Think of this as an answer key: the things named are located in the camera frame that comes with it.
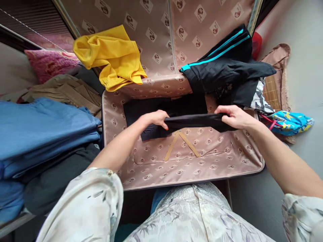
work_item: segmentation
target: red object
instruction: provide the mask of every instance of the red object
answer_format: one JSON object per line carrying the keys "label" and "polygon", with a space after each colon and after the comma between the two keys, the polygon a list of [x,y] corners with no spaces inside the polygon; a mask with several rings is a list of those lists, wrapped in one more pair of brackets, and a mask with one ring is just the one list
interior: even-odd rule
{"label": "red object", "polygon": [[269,127],[269,130],[272,130],[275,125],[277,125],[279,127],[283,127],[282,125],[280,125],[280,124],[277,123],[277,120],[272,121],[272,120],[270,120],[269,118],[267,118],[266,116],[264,116],[262,114],[259,114],[259,115],[261,117],[263,117],[264,119],[266,119],[267,121],[269,121],[269,123],[271,123],[271,126]]}
{"label": "red object", "polygon": [[252,58],[254,60],[258,59],[262,44],[262,37],[257,33],[254,32],[252,37]]}

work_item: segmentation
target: white floral fabric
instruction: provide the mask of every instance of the white floral fabric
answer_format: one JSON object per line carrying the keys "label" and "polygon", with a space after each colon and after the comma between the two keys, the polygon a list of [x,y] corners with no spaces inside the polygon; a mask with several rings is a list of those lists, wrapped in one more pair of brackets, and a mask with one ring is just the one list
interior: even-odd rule
{"label": "white floral fabric", "polygon": [[[123,188],[117,174],[90,168],[73,179],[45,221],[37,242],[114,241]],[[321,238],[323,199],[287,194],[284,228],[289,241]],[[212,183],[175,187],[125,241],[273,241],[235,214]]]}

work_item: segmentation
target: pink pillow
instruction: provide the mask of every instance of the pink pillow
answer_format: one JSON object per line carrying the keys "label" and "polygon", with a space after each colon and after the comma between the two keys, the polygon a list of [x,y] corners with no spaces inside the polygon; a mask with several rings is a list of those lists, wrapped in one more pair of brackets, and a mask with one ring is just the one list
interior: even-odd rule
{"label": "pink pillow", "polygon": [[25,50],[41,84],[58,74],[75,68],[81,62],[74,53],[54,50]]}

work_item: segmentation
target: person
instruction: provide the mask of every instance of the person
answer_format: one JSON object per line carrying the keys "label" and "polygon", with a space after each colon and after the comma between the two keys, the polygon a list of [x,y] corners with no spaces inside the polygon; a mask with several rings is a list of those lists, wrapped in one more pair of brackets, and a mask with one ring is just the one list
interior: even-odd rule
{"label": "person", "polygon": [[[323,182],[261,122],[237,106],[219,106],[222,120],[254,138],[267,168],[285,197],[283,226],[289,241],[323,238]],[[114,241],[123,202],[116,172],[151,123],[168,129],[167,113],[141,116],[122,131],[80,176],[73,179],[49,214],[37,238],[42,241]],[[152,215],[125,241],[273,241],[235,214],[212,183],[172,188]]]}

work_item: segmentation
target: wrist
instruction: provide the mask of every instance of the wrist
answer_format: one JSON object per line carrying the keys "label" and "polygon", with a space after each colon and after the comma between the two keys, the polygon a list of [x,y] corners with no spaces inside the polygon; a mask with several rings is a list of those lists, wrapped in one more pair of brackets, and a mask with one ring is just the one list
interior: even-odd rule
{"label": "wrist", "polygon": [[145,128],[150,125],[152,123],[152,120],[150,118],[149,114],[144,114],[142,116],[140,116],[140,118],[138,119],[138,121],[145,126]]}
{"label": "wrist", "polygon": [[264,129],[268,128],[258,120],[255,120],[255,122],[250,123],[247,125],[247,127],[245,127],[245,130],[247,130],[249,133],[262,132]]}

